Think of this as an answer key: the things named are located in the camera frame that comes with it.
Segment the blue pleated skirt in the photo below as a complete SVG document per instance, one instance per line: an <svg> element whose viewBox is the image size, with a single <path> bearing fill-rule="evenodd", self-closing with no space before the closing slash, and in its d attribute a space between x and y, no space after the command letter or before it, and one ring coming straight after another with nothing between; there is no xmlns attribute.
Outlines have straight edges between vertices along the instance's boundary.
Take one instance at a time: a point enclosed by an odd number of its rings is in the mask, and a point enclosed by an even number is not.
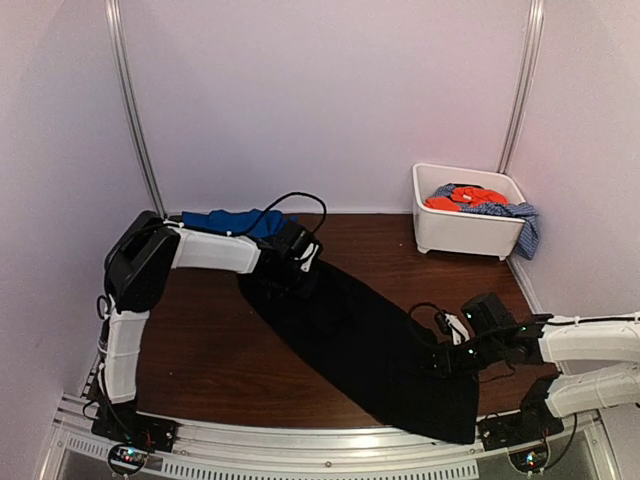
<svg viewBox="0 0 640 480"><path fill-rule="evenodd" d="M295 216L285 216L280 210L264 213L259 209L244 212L213 210L207 214L184 211L182 223L186 228L222 236L248 236L264 239L279 233Z"/></svg>

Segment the black garment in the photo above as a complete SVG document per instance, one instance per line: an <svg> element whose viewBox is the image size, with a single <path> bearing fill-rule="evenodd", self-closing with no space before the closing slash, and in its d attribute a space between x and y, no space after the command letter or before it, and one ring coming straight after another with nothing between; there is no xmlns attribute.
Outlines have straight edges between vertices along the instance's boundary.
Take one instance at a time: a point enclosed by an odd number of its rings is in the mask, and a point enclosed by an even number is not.
<svg viewBox="0 0 640 480"><path fill-rule="evenodd" d="M309 284L279 292L255 274L238 278L243 298L307 365L377 421L468 445L475 440L474 374L438 378L435 334L364 282L317 262Z"/></svg>

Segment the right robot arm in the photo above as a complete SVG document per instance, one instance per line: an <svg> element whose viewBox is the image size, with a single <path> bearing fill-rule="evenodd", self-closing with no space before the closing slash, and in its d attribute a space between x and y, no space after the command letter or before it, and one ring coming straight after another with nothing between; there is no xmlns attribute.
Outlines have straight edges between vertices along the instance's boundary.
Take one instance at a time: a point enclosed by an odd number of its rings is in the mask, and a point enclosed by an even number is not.
<svg viewBox="0 0 640 480"><path fill-rule="evenodd" d="M551 424L581 412L639 401L639 315L535 314L518 322L495 293L467 301L460 315L435 311L450 341L426 348L429 374L475 375L492 364L552 365L534 382L513 419L519 440L535 440Z"/></svg>

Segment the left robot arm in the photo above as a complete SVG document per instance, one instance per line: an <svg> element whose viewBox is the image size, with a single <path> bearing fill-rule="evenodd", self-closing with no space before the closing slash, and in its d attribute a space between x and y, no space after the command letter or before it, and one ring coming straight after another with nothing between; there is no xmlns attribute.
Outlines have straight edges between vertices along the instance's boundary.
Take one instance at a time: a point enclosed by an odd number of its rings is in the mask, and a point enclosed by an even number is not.
<svg viewBox="0 0 640 480"><path fill-rule="evenodd" d="M99 420L121 443L133 444L144 433L135 405L142 334L173 270L254 274L276 293L292 290L309 279L323 250L315 231L285 220L262 233L258 227L265 216L258 213L244 228L215 231L194 225L186 216L174 221L144 211L106 256L104 292L97 299L102 320Z"/></svg>

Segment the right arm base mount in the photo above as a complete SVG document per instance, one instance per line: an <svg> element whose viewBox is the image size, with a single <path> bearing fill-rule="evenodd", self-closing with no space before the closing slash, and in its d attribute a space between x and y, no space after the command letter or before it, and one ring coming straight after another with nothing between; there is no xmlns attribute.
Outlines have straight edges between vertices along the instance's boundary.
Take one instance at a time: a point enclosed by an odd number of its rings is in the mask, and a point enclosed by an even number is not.
<svg viewBox="0 0 640 480"><path fill-rule="evenodd" d="M551 465L550 437L564 432L561 419L540 411L491 413L477 423L485 451L506 449L511 466L521 474L542 473Z"/></svg>

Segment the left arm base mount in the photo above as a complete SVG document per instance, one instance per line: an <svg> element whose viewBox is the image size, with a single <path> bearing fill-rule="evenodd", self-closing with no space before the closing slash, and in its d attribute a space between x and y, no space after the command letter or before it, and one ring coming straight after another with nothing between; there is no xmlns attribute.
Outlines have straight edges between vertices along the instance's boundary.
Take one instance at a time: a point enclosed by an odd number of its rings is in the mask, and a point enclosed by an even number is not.
<svg viewBox="0 0 640 480"><path fill-rule="evenodd" d="M146 467L154 453L171 453L178 423L135 413L129 423L111 413L98 411L91 433L115 442L106 453L106 462L116 475L128 478Z"/></svg>

